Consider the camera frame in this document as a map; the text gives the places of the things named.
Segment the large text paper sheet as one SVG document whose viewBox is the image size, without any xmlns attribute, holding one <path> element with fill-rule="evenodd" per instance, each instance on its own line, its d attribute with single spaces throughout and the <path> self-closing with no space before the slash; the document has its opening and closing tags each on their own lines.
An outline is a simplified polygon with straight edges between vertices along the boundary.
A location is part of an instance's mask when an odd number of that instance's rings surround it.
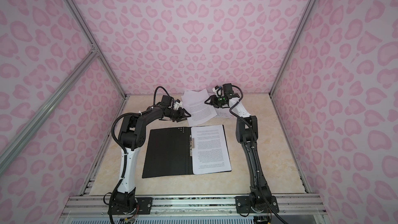
<svg viewBox="0 0 398 224">
<path fill-rule="evenodd" d="M 205 104 L 210 97 L 206 89 L 201 91 L 185 91 L 181 99 L 186 111 L 191 115 L 188 117 L 190 127 L 201 125 L 217 116 L 212 105 Z"/>
</svg>

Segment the orange and black folder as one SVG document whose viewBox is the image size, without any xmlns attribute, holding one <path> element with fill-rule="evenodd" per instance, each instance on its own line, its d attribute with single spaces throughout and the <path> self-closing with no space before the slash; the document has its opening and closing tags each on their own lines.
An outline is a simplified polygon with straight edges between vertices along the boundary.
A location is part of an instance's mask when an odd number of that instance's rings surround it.
<svg viewBox="0 0 398 224">
<path fill-rule="evenodd" d="M 194 175 L 191 127 L 150 131 L 142 178 Z"/>
</svg>

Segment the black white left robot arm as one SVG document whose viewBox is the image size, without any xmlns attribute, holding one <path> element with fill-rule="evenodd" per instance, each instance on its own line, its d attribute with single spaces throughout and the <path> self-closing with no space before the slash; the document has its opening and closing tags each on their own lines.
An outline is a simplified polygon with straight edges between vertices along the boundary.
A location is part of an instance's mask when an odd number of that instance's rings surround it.
<svg viewBox="0 0 398 224">
<path fill-rule="evenodd" d="M 111 210 L 131 213 L 137 207 L 134 176 L 140 148 L 146 142 L 147 125 L 163 118 L 181 122 L 190 117 L 191 114 L 182 107 L 174 109 L 157 104 L 142 113 L 126 113 L 115 120 L 113 130 L 122 121 L 119 134 L 112 133 L 113 139 L 121 147 L 122 161 L 119 180 L 109 199 Z M 190 134 L 189 128 L 151 130 L 143 178 L 191 175 L 193 168 Z"/>
</svg>

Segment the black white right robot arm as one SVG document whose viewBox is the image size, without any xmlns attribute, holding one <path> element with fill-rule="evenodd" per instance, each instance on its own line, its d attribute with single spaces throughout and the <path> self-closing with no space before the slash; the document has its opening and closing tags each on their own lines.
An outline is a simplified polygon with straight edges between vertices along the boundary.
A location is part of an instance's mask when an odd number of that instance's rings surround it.
<svg viewBox="0 0 398 224">
<path fill-rule="evenodd" d="M 248 164 L 250 176 L 251 207 L 256 212 L 273 206 L 272 193 L 263 174 L 258 154 L 258 119 L 251 115 L 241 103 L 241 96 L 236 93 L 226 96 L 212 95 L 205 104 L 215 108 L 228 108 L 236 120 L 236 139 L 242 146 Z"/>
</svg>

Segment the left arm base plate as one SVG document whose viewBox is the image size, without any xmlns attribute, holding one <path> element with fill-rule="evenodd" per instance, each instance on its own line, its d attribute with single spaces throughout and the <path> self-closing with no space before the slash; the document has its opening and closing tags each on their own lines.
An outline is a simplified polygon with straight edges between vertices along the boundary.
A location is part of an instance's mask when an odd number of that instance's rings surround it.
<svg viewBox="0 0 398 224">
<path fill-rule="evenodd" d="M 111 215 L 149 215 L 153 198 L 115 198 L 109 204 L 108 214 Z"/>
</svg>

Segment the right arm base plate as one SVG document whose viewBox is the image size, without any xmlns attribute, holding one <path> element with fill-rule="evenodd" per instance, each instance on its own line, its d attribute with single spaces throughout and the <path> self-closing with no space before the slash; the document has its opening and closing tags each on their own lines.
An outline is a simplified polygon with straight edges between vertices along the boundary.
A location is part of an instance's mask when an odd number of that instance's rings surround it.
<svg viewBox="0 0 398 224">
<path fill-rule="evenodd" d="M 251 195 L 237 196 L 234 198 L 236 212 L 238 214 L 258 213 L 269 214 L 279 213 L 279 206 L 275 196 L 261 200 Z"/>
</svg>

